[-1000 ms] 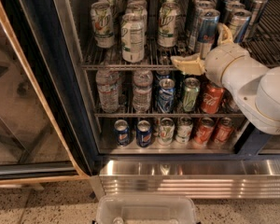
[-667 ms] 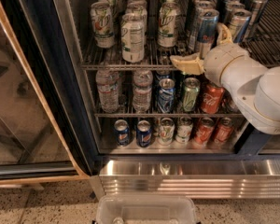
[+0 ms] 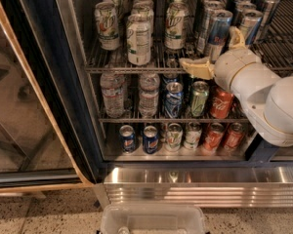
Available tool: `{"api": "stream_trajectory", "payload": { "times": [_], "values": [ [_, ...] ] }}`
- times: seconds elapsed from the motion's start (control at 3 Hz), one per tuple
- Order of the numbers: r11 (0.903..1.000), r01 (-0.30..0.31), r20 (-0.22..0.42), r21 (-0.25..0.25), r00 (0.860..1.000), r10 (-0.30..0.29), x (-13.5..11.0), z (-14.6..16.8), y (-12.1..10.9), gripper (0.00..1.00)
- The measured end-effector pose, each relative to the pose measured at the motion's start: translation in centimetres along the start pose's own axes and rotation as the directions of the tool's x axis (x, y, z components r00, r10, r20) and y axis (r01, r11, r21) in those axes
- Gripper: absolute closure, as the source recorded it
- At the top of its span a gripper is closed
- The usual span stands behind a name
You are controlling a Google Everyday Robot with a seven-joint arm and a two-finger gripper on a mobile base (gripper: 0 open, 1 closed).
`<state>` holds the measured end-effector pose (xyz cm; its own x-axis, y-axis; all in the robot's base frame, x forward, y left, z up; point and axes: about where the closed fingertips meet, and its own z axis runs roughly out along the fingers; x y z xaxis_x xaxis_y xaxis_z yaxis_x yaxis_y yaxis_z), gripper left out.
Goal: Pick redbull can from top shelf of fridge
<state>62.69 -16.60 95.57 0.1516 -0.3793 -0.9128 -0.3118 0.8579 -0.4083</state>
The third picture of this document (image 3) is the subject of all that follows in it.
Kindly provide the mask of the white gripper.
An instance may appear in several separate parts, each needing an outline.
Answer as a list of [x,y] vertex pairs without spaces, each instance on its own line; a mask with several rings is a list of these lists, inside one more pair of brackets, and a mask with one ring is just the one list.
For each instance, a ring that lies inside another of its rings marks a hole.
[[230,50],[220,55],[214,65],[209,58],[180,58],[179,63],[186,73],[204,80],[214,78],[218,86],[229,92],[234,76],[242,68],[249,64],[261,63],[257,55],[245,48],[245,39],[241,31],[236,26],[231,26]]

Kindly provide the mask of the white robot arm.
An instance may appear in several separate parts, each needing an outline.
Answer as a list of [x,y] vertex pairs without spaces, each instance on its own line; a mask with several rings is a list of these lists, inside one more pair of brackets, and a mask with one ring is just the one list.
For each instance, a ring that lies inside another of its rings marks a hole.
[[188,74],[218,86],[239,100],[249,122],[270,144],[293,146],[293,76],[281,78],[246,47],[241,31],[230,28],[229,49],[215,62],[181,58]]

